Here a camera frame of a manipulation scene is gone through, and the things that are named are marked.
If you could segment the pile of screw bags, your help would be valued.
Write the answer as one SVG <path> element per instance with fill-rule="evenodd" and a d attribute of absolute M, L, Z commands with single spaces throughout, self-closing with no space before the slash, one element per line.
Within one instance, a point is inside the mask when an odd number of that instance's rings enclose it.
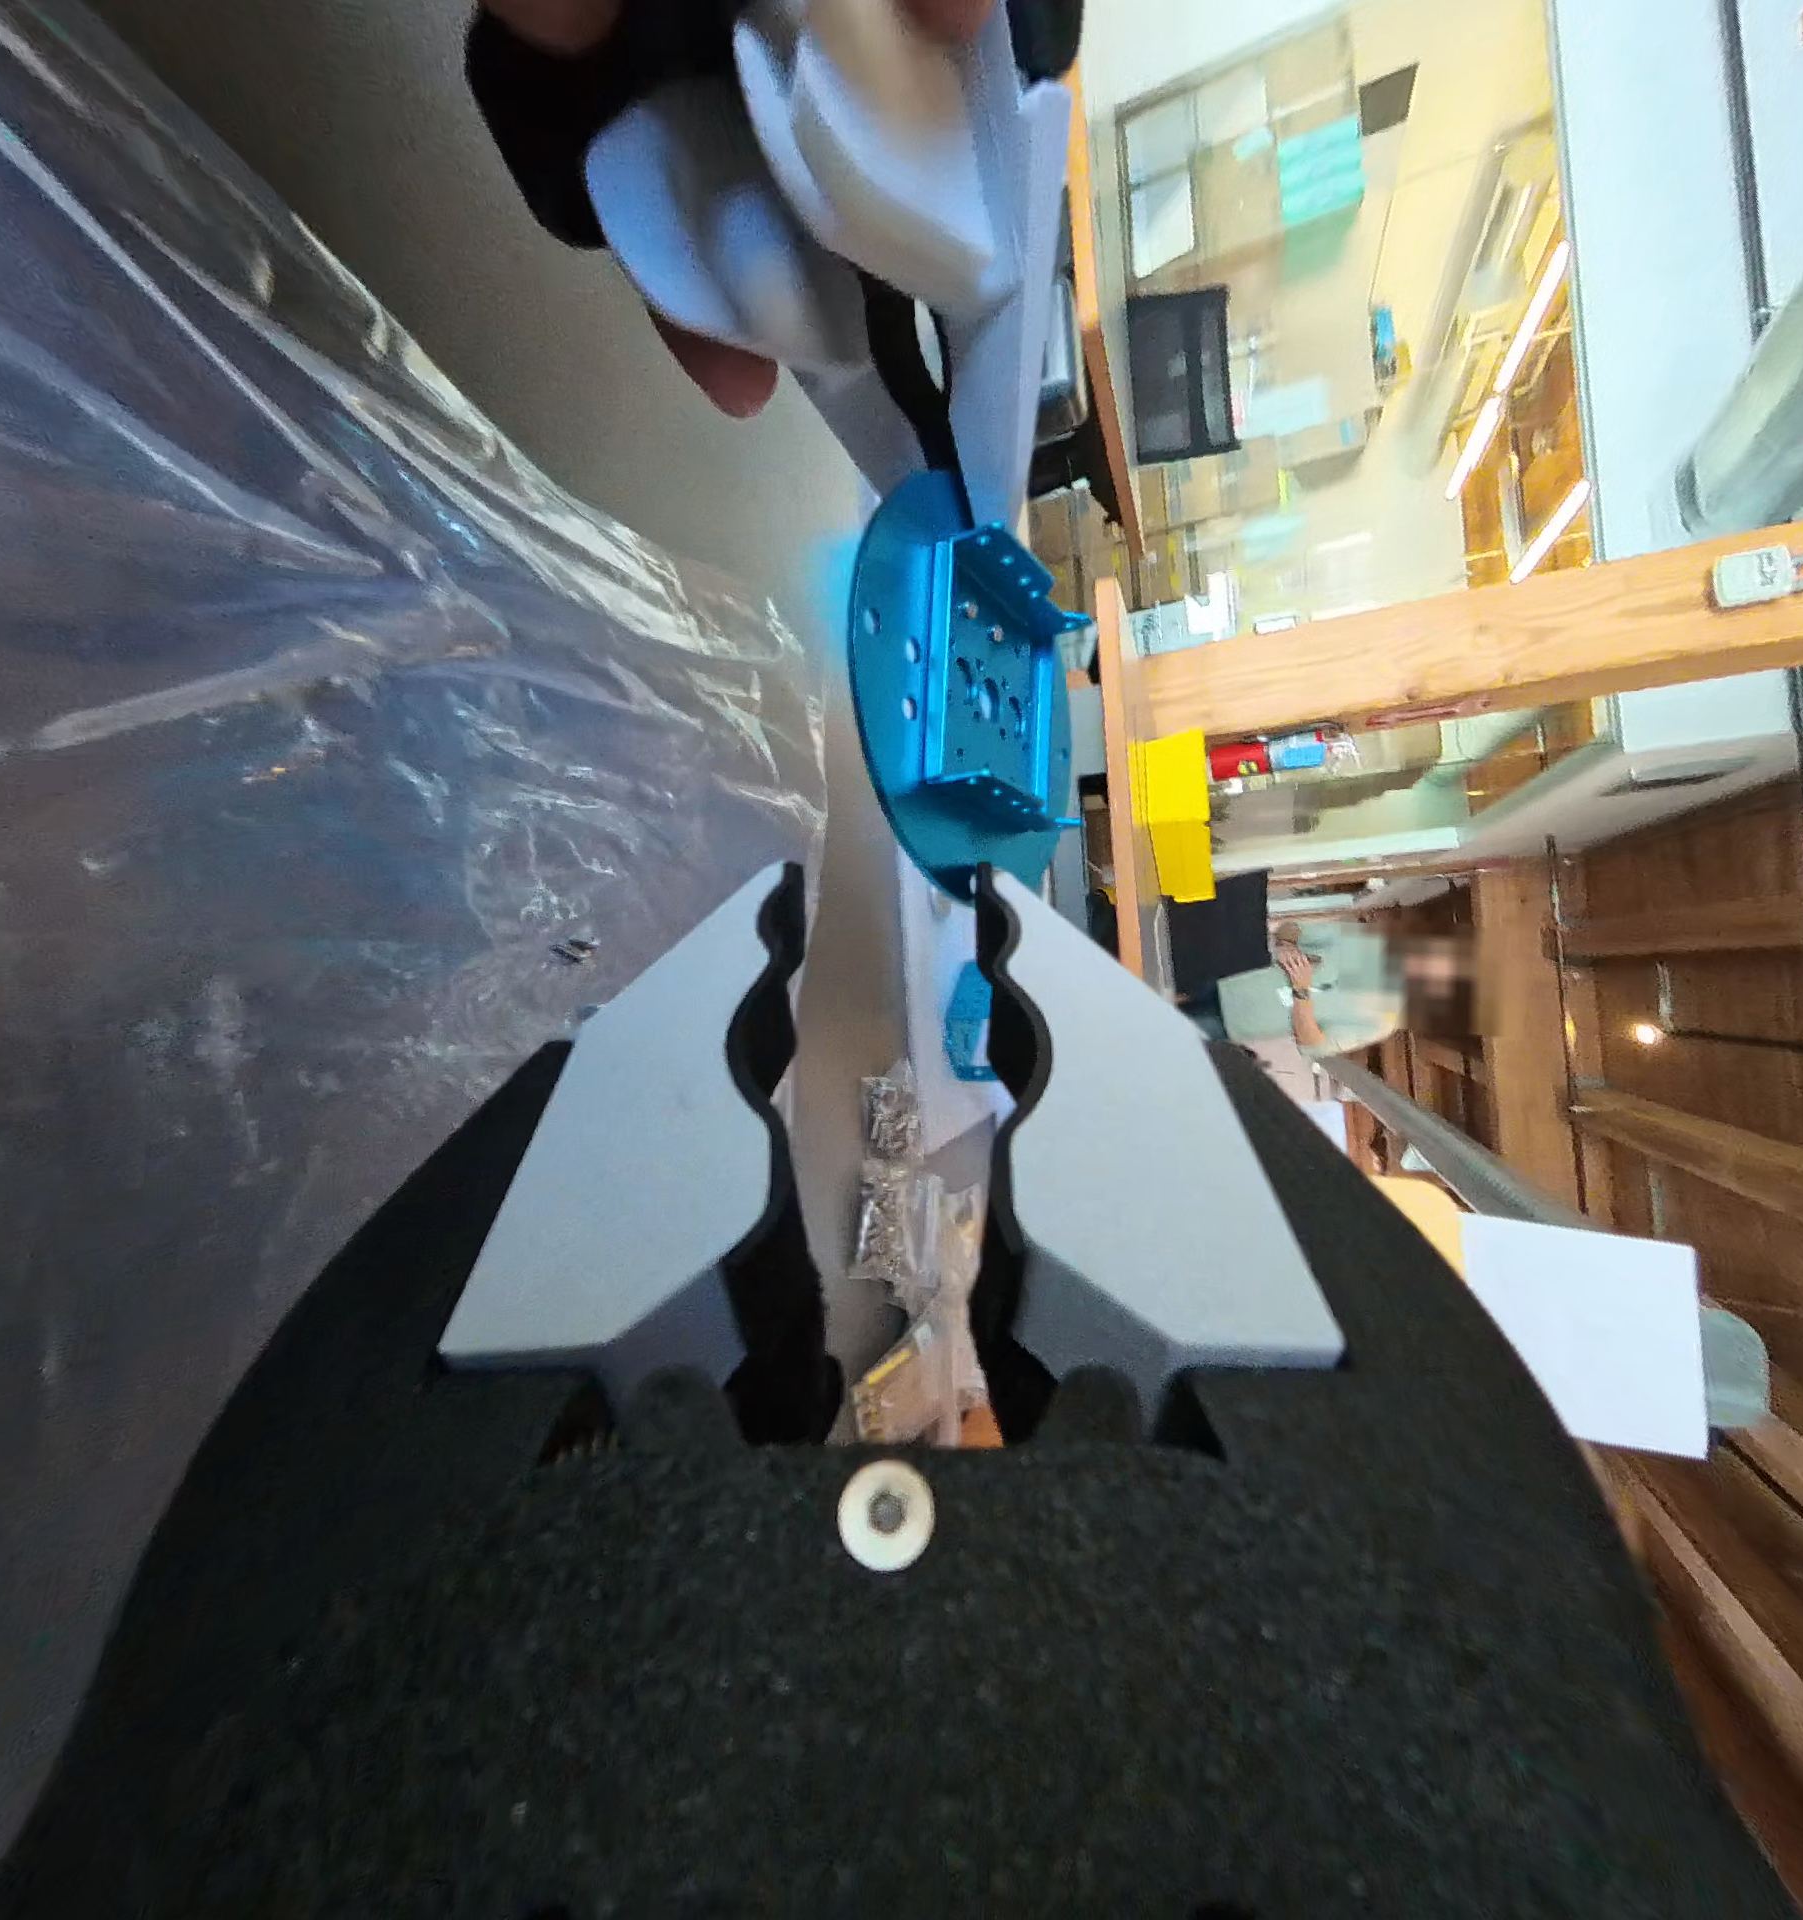
<path fill-rule="evenodd" d="M 866 1445 L 962 1448 L 990 1406 L 970 1321 L 986 1201 L 930 1164 L 914 1064 L 863 1080 L 865 1162 L 849 1277 L 900 1315 L 902 1330 L 853 1385 Z"/>

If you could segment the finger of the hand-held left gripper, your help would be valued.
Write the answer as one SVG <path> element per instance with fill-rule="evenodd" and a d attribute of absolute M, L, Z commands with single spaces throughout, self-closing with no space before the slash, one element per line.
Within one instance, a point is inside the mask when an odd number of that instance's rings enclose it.
<path fill-rule="evenodd" d="M 1072 99 L 1024 82 L 1010 42 L 974 42 L 962 73 L 996 244 L 982 307 L 944 320 L 946 394 L 970 520 L 1020 520 L 1058 268 Z"/>

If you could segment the clear plastic bag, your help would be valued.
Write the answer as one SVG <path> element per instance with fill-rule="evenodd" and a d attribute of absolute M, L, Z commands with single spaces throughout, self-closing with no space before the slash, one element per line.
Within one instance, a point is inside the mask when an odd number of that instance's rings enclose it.
<path fill-rule="evenodd" d="M 85 5 L 0 5 L 0 1859 L 323 1269 L 825 818 L 773 600 L 555 487 Z"/>

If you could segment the grey desk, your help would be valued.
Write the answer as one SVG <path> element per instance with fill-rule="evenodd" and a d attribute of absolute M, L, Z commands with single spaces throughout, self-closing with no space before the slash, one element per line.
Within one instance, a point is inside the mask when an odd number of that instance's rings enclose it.
<path fill-rule="evenodd" d="M 870 502 L 785 381 L 725 421 L 601 255 L 547 237 L 465 82 L 471 5 L 113 3 L 103 21 L 371 286 L 555 483 L 767 598 L 829 666 L 829 824 L 803 1067 L 904 1047 L 888 831 L 843 681 L 839 569 Z"/>

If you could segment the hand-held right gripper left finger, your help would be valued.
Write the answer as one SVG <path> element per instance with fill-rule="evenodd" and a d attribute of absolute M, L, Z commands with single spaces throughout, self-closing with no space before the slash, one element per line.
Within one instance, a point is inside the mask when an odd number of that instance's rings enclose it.
<path fill-rule="evenodd" d="M 771 865 L 583 1022 L 439 1339 L 447 1369 L 639 1388 L 745 1366 L 731 1269 L 795 1196 L 775 1094 L 807 909 L 805 868 Z"/>

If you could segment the yellow plastic bin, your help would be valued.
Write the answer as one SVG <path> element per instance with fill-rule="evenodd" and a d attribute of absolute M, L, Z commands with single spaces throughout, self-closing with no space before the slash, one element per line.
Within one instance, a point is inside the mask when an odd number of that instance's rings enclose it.
<path fill-rule="evenodd" d="M 1154 859 L 1158 895 L 1176 905 L 1216 899 L 1210 764 L 1200 729 L 1134 741 L 1134 815 Z"/>

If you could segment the orange and white cardboard box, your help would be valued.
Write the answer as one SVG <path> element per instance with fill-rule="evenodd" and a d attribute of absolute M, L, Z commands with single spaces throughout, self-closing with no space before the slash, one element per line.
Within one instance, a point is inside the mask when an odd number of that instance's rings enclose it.
<path fill-rule="evenodd" d="M 1470 1213 L 1412 1174 L 1368 1183 L 1452 1267 L 1574 1439 L 1706 1459 L 1702 1291 L 1688 1246 Z"/>

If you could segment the blue multi-hole box bracket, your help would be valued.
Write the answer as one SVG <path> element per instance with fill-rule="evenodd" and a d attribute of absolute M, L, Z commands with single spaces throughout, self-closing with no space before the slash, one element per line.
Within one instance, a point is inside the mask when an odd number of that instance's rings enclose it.
<path fill-rule="evenodd" d="M 990 1055 L 994 988 L 976 961 L 964 961 L 942 1021 L 944 1058 L 962 1084 L 994 1084 L 998 1075 Z"/>

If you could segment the person's left hand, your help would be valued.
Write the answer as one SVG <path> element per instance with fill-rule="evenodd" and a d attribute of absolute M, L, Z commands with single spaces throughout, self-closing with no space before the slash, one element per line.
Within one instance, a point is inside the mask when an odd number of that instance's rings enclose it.
<path fill-rule="evenodd" d="M 659 310 L 651 312 L 651 320 L 685 375 L 721 414 L 755 421 L 767 410 L 781 377 L 775 360 L 689 330 Z"/>

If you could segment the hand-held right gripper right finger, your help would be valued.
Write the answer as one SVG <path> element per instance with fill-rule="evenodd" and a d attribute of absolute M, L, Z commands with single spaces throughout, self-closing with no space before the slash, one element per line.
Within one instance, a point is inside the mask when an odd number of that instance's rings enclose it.
<path fill-rule="evenodd" d="M 988 1386 L 1334 1370 L 1346 1336 L 1202 1034 L 1016 876 L 976 876 L 976 942 L 1010 1094 L 976 1280 Z"/>

